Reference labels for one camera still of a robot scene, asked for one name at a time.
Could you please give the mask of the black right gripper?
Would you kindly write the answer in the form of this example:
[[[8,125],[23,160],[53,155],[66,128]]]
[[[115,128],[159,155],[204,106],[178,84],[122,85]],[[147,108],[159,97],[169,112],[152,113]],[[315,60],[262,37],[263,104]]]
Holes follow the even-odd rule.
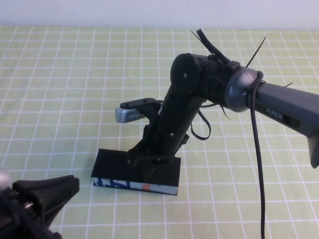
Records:
[[[189,135],[177,134],[170,131],[161,132],[158,128],[148,124],[144,127],[143,137],[139,143],[128,151],[127,162],[131,166],[140,163],[140,178],[147,183],[162,181],[163,162],[150,161],[171,160],[175,154],[186,144]]]

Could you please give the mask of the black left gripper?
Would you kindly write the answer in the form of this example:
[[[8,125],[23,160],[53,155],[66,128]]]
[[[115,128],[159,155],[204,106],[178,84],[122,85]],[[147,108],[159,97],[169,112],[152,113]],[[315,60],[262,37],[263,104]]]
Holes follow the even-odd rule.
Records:
[[[37,190],[43,222],[50,226],[64,205],[79,192],[79,179],[73,175],[45,180],[18,180],[12,187],[19,192]],[[0,237],[2,239],[50,239],[51,231],[18,200],[10,188],[0,193]]]

